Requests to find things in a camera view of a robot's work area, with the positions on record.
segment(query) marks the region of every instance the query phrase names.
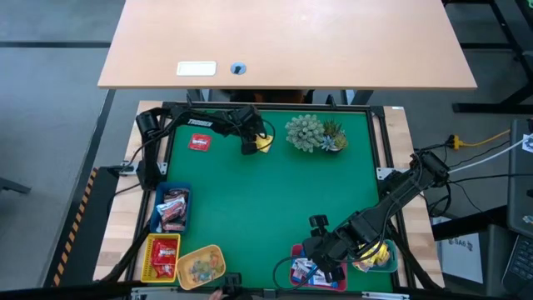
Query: plastic container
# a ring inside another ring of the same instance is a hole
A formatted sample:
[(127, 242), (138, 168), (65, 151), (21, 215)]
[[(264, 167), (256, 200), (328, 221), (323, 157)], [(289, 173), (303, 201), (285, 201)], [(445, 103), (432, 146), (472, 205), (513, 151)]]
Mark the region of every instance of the plastic container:
[[(194, 262), (201, 260), (201, 261), (209, 261), (212, 254), (216, 254), (219, 257), (218, 265), (222, 264), (222, 271), (218, 273), (215, 277), (212, 278), (212, 280), (205, 281), (205, 282), (194, 282), (193, 276), (190, 273), (190, 270), (192, 266), (194, 265)], [(200, 248), (196, 250), (195, 252), (190, 252), (189, 254), (183, 256), (182, 258), (177, 260), (176, 265), (176, 273), (177, 273), (177, 280), (180, 282), (180, 286), (184, 290), (190, 290), (193, 288), (200, 287), (201, 285), (204, 285), (206, 283), (210, 283), (217, 278), (224, 275), (226, 272), (226, 262), (224, 261), (224, 256), (222, 255), (222, 251), (217, 245), (209, 245), (203, 248)]]
[(398, 269), (398, 256), (396, 254), (396, 245), (393, 241), (386, 239), (383, 241), (388, 247), (391, 257), (383, 266), (374, 266), (371, 267), (368, 272), (377, 272), (377, 273), (393, 273)]
[[(303, 249), (303, 246), (301, 244), (296, 244), (292, 246), (291, 256), (300, 255), (302, 249)], [(303, 286), (307, 288), (318, 288), (318, 289), (325, 289), (329, 291), (344, 292), (346, 291), (346, 288), (348, 288), (348, 281), (347, 281), (348, 272), (346, 271), (345, 263), (341, 263), (341, 268), (342, 268), (342, 271), (344, 271), (344, 276), (346, 278), (344, 278), (343, 280), (339, 282), (339, 287), (323, 287), (323, 286), (317, 286), (317, 285), (311, 285), (311, 284), (304, 284)], [(292, 279), (292, 274), (294, 274), (294, 270), (291, 268), (289, 271), (289, 281), (291, 282), (293, 286), (297, 286), (300, 283)]]
[[(152, 267), (152, 245), (156, 238), (168, 238), (177, 240), (176, 264), (174, 265), (174, 276), (169, 278), (157, 278), (156, 270)], [(150, 233), (147, 237), (147, 246), (144, 251), (144, 260), (142, 261), (141, 283), (173, 283), (176, 281), (177, 261), (180, 254), (181, 237), (177, 233)]]
[(183, 230), (170, 230), (169, 233), (181, 233), (185, 234), (191, 223), (191, 204), (192, 204), (192, 189), (191, 185), (186, 182), (160, 182), (156, 189), (156, 200), (153, 203), (152, 219), (150, 220), (150, 232), (157, 233), (157, 226), (161, 222), (161, 215), (157, 212), (156, 206), (163, 203), (164, 195), (174, 188), (186, 188), (189, 190), (189, 197), (187, 198), (187, 211), (185, 212), (187, 221), (185, 222), (185, 228)]

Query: black stand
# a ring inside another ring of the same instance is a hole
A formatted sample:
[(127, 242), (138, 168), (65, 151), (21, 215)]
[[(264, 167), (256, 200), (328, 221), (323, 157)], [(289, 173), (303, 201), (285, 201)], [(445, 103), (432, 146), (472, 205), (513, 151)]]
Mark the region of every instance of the black stand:
[[(515, 60), (520, 63), (526, 73), (528, 83), (514, 92), (507, 99), (499, 103), (453, 103), (454, 113), (512, 113), (512, 114), (532, 114), (533, 105), (521, 104), (527, 98), (533, 96), (533, 72), (524, 56), (524, 50), (515, 40), (512, 31), (509, 29), (507, 21), (503, 17), (495, 0), (444, 0), (443, 3), (464, 3), (464, 4), (489, 4), (496, 20), (500, 24), (501, 31), (505, 34), (508, 43), (461, 43), (463, 49), (510, 49), (515, 54)], [(516, 5), (521, 10), (522, 15), (533, 30), (532, 16), (526, 11), (527, 2), (516, 0)]]
[(18, 184), (16, 182), (12, 182), (11, 180), (7, 180), (7, 179), (4, 179), (2, 177), (0, 177), (0, 192), (2, 190), (6, 190), (6, 191), (15, 191), (17, 193), (29, 193), (31, 188), (30, 187), (25, 187), (23, 186), (22, 184)]

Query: succulent plant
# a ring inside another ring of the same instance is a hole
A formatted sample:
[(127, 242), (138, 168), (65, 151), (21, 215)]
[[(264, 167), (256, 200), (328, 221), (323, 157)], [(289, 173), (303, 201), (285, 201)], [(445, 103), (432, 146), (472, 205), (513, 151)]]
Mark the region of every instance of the succulent plant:
[(312, 153), (314, 147), (319, 147), (324, 136), (324, 125), (316, 115), (294, 117), (285, 125), (286, 140), (294, 147)]
[(335, 146), (338, 149), (344, 149), (348, 147), (348, 140), (346, 139), (346, 135), (344, 135), (343, 132), (337, 134), (334, 138)]
[(322, 137), (321, 147), (323, 150), (326, 150), (326, 151), (336, 150), (335, 140), (331, 138), (330, 136), (324, 136)]
[(341, 131), (341, 124), (335, 120), (327, 120), (324, 122), (324, 135), (335, 137)]

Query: wooden desk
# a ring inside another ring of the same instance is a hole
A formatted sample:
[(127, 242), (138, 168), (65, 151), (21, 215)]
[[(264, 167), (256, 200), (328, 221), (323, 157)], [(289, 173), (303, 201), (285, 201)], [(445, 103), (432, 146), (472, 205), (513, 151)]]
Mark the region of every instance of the wooden desk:
[[(162, 105), (161, 102), (141, 102), (137, 113), (146, 111), (151, 108), (157, 108)], [(411, 145), (411, 135), (407, 127), (406, 115), (403, 108), (385, 107), (386, 126), (389, 132), (392, 156), (396, 168), (408, 168), (409, 155), (413, 153)], [(381, 136), (379, 120), (374, 117), (376, 136)], [(137, 125), (133, 124), (132, 135), (127, 145), (125, 160), (129, 160), (133, 152), (141, 146), (141, 139), (137, 130)], [(166, 141), (162, 142), (160, 149), (160, 159), (165, 152)], [(377, 139), (380, 162), (385, 166), (385, 152), (383, 142)], [(117, 190), (130, 187), (138, 183), (137, 177), (121, 177), (118, 181)], [(140, 188), (124, 192), (115, 197), (111, 214), (107, 221), (107, 228), (102, 241), (102, 247), (97, 261), (97, 266), (93, 278), (95, 280), (106, 276), (112, 267), (119, 261), (121, 256), (130, 247), (133, 234), (135, 231), (137, 216), (139, 213), (142, 190)], [(147, 218), (151, 214), (154, 196), (148, 204)], [(403, 209), (406, 232), (409, 247), (422, 267), (429, 273), (431, 278), (442, 287), (441, 267), (436, 256), (436, 248), (431, 231), (431, 225), (427, 215), (426, 203), (422, 197), (417, 197)], [(134, 279), (139, 279), (142, 270), (142, 258), (144, 256), (144, 246), (141, 247), (137, 255), (137, 265), (134, 273)], [(399, 278), (402, 286), (406, 286), (406, 276), (403, 262), (399, 263)]]
[[(214, 61), (214, 76), (177, 64)], [(231, 65), (243, 62), (242, 75)], [(101, 88), (465, 89), (441, 0), (128, 0)]]

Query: white cable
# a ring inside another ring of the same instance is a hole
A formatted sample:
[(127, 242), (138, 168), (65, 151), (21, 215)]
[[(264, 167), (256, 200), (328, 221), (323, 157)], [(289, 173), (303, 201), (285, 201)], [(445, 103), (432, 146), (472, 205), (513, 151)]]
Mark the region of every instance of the white cable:
[(452, 174), (452, 173), (455, 173), (455, 172), (457, 172), (457, 171), (464, 170), (464, 169), (466, 169), (466, 168), (471, 168), (471, 167), (477, 166), (477, 165), (480, 164), (480, 163), (488, 162), (488, 161), (490, 161), (492, 158), (498, 157), (498, 156), (500, 156), (501, 154), (506, 153), (507, 151), (511, 150), (512, 148), (521, 145), (525, 140), (527, 140), (527, 139), (529, 139), (529, 138), (533, 138), (533, 133), (530, 134), (530, 135), (528, 135), (527, 137), (522, 138), (519, 142), (516, 142), (516, 144), (511, 145), (511, 146), (508, 147), (507, 149), (503, 149), (503, 150), (501, 150), (500, 152), (498, 152), (498, 153), (496, 153), (496, 154), (494, 154), (494, 155), (492, 155), (492, 156), (490, 156), (490, 157), (487, 157), (487, 158), (485, 158), (485, 159), (480, 160), (479, 162), (474, 162), (474, 163), (471, 163), (471, 164), (466, 165), (466, 166), (464, 166), (464, 167), (458, 167), (457, 169), (454, 169), (454, 170), (449, 171), (448, 174)]

